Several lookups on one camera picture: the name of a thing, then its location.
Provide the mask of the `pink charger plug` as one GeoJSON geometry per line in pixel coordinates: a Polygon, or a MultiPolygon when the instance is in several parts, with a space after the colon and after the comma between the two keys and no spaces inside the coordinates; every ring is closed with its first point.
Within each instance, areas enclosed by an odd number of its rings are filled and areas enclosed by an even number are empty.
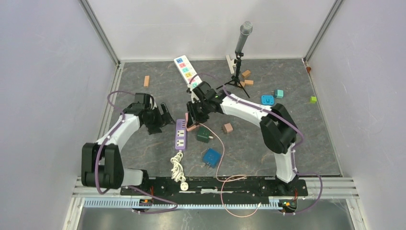
{"type": "Polygon", "coordinates": [[[197,129],[199,126],[200,126],[199,124],[193,124],[190,127],[187,127],[186,130],[188,132],[190,132],[190,131],[193,131],[193,130],[197,129]]]}

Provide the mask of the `brown charger plug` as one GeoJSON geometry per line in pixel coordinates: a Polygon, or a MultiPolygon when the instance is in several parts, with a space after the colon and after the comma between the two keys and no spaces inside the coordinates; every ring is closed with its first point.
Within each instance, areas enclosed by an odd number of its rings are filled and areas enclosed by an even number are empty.
{"type": "Polygon", "coordinates": [[[225,134],[231,133],[233,130],[234,130],[234,129],[233,129],[231,123],[226,123],[226,124],[223,124],[223,125],[222,125],[222,131],[223,131],[225,134]]]}

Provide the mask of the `purple USB power strip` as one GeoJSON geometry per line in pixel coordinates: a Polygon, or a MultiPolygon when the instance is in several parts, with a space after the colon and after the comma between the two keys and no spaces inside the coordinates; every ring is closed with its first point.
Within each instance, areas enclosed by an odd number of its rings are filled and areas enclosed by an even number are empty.
{"type": "Polygon", "coordinates": [[[185,119],[176,120],[176,129],[175,129],[175,150],[183,151],[186,149],[187,142],[187,122],[185,119]]]}

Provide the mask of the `pink cube socket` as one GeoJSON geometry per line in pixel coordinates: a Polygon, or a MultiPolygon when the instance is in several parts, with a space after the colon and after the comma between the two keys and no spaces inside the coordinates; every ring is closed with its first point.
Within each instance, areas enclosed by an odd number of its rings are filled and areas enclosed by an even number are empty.
{"type": "Polygon", "coordinates": [[[186,126],[189,126],[189,113],[185,113],[186,126]]]}

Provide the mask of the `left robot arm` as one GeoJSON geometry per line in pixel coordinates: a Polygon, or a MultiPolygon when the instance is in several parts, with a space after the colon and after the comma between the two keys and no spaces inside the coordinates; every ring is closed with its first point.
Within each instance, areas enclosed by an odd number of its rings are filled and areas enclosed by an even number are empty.
{"type": "Polygon", "coordinates": [[[157,105],[154,97],[147,93],[135,93],[134,101],[120,112],[114,126],[94,143],[82,147],[81,182],[95,187],[100,194],[109,189],[132,185],[138,195],[150,190],[147,171],[126,169],[123,166],[121,150],[129,138],[141,127],[148,134],[162,132],[162,127],[174,124],[165,103],[157,105]]]}

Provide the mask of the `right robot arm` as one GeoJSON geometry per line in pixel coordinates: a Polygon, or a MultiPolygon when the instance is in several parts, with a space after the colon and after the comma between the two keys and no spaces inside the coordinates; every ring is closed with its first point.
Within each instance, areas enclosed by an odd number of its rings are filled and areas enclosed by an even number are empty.
{"type": "Polygon", "coordinates": [[[277,191],[288,196],[296,189],[299,175],[293,162],[296,136],[302,135],[287,109],[280,103],[264,106],[237,97],[227,90],[215,91],[207,82],[189,85],[188,126],[204,123],[210,113],[231,115],[260,128],[265,146],[274,154],[277,191]]]}

